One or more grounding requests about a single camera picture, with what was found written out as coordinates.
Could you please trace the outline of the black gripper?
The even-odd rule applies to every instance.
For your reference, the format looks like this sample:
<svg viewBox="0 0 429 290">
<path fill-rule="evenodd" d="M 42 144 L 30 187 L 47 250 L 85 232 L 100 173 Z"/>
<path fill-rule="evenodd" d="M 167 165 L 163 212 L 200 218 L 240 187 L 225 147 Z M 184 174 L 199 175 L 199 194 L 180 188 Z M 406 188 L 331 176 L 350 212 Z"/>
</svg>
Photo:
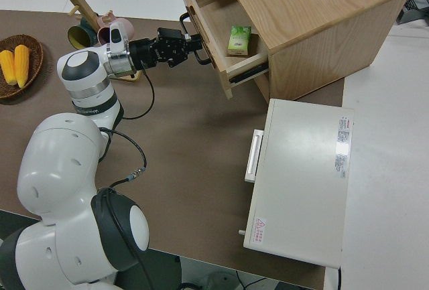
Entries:
<svg viewBox="0 0 429 290">
<path fill-rule="evenodd" d="M 183 34 L 179 29 L 158 28 L 156 38 L 145 45 L 143 67 L 155 67 L 158 62 L 166 62 L 173 68 L 188 59 L 190 52 L 202 49 L 200 34 Z"/>
</svg>

